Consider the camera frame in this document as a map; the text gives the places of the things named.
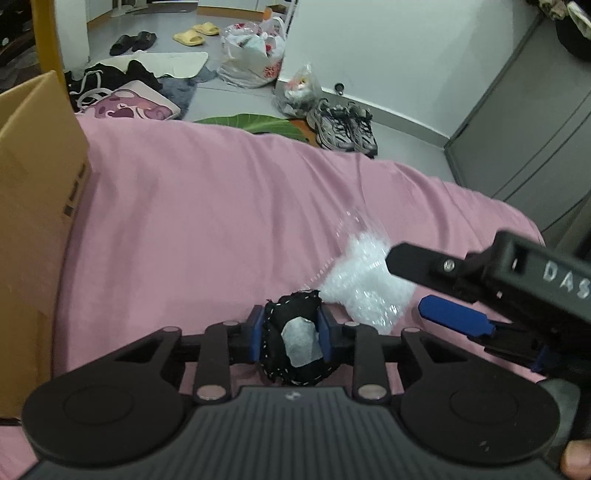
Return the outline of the person's hand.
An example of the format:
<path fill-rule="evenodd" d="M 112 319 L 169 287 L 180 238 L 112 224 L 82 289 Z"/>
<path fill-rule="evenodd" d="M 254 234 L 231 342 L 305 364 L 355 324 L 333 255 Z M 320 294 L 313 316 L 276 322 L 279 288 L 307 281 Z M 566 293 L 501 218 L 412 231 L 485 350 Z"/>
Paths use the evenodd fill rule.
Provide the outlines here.
<path fill-rule="evenodd" d="M 571 480 L 591 478 L 591 440 L 573 440 L 565 448 L 561 458 L 561 471 Z"/>

